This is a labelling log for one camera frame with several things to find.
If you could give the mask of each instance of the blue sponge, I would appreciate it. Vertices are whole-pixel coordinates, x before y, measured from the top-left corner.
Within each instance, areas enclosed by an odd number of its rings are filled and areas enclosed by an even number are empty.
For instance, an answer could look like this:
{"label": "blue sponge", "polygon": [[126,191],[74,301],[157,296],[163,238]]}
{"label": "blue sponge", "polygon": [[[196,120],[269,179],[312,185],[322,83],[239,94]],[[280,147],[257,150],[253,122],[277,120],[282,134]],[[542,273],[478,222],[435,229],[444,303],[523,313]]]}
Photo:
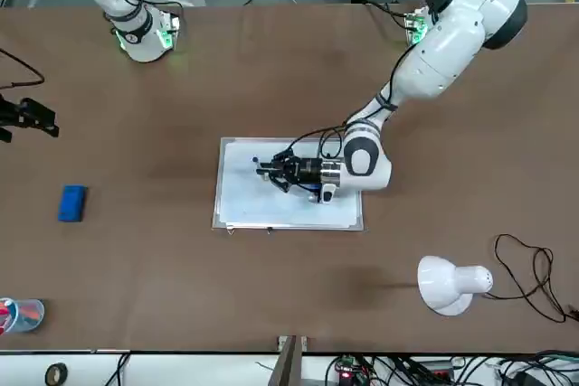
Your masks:
{"label": "blue sponge", "polygon": [[58,210],[59,221],[82,221],[82,210],[87,187],[65,185],[62,190],[61,206]]}

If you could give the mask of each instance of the clear plastic cup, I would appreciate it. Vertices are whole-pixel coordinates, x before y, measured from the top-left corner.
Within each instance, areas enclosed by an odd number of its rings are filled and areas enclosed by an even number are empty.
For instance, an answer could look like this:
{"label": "clear plastic cup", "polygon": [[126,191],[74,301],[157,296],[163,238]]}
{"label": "clear plastic cup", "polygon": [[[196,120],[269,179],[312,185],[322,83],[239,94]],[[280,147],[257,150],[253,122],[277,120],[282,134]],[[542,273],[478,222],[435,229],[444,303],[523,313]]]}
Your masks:
{"label": "clear plastic cup", "polygon": [[0,298],[10,316],[5,324],[5,334],[17,334],[30,332],[40,325],[44,318],[43,302],[35,298],[26,300],[13,300],[12,298]]}

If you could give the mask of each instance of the table surface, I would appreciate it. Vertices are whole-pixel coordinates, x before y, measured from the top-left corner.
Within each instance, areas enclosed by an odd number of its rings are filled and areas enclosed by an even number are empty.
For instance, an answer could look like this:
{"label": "table surface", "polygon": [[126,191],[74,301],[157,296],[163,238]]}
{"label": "table surface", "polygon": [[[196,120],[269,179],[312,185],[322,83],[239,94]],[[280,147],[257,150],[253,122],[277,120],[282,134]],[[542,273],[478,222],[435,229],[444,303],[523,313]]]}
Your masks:
{"label": "table surface", "polygon": [[[491,249],[511,232],[553,249],[555,292],[579,305],[579,7],[531,7],[506,49],[399,110],[383,131],[393,180],[364,194],[358,233],[212,230],[219,142],[340,122],[387,80],[402,32],[361,5],[186,17],[177,52],[145,65],[119,52],[98,9],[0,11],[0,46],[47,77],[5,97],[54,108],[62,130],[0,146],[2,292],[47,305],[37,332],[1,348],[265,351],[303,334],[314,351],[576,349],[577,324],[524,301],[477,299],[445,318],[415,283],[420,258],[439,255],[487,266],[493,291],[515,295]],[[0,68],[28,77],[4,57]],[[56,220],[64,184],[90,187],[83,223]],[[531,252],[502,253],[530,287]]]}

